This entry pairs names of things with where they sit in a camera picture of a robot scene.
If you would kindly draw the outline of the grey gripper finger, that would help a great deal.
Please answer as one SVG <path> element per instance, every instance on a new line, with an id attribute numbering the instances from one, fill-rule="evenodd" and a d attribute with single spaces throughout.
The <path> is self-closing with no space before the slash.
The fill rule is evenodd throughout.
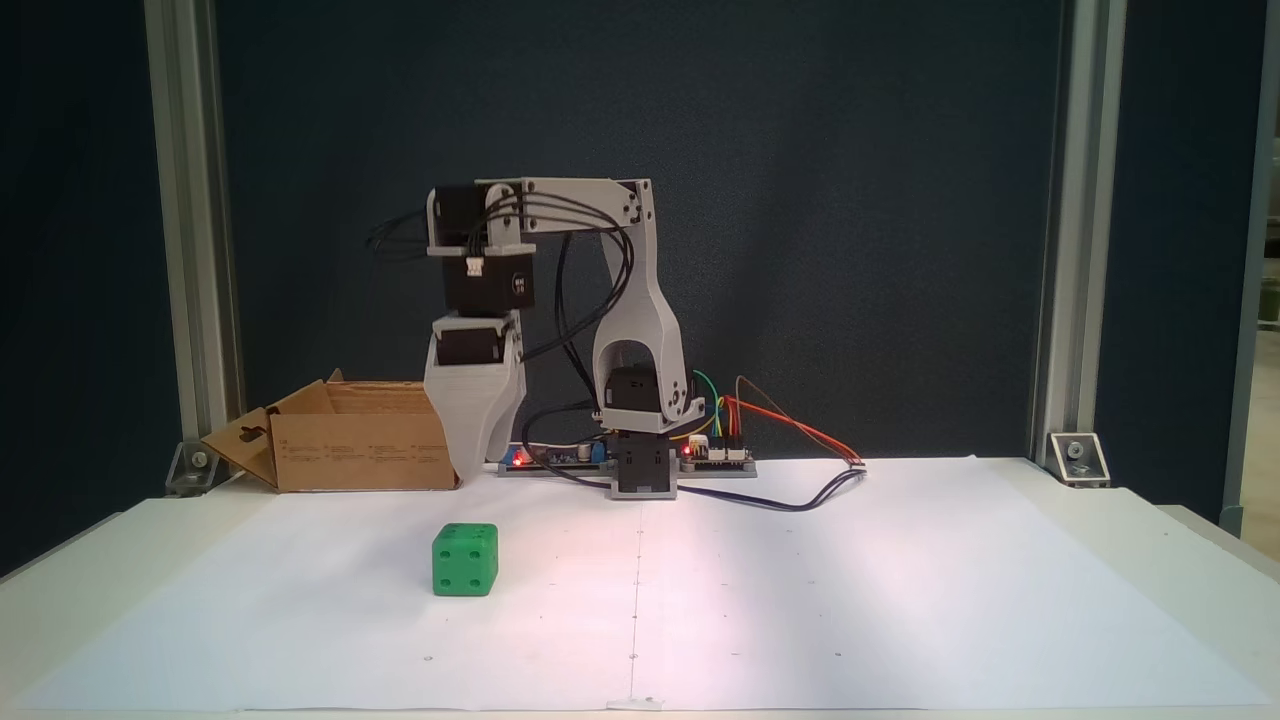
<path id="1" fill-rule="evenodd" d="M 498 418 L 490 434 L 490 462 L 500 462 L 509 450 L 515 420 L 526 396 L 524 329 L 520 313 L 508 313 L 500 333 L 504 375 L 500 382 Z"/>
<path id="2" fill-rule="evenodd" d="M 425 369 L 424 388 L 436 410 L 454 473 L 471 480 L 490 462 L 490 434 L 499 414 L 504 368 L 480 366 Z"/>

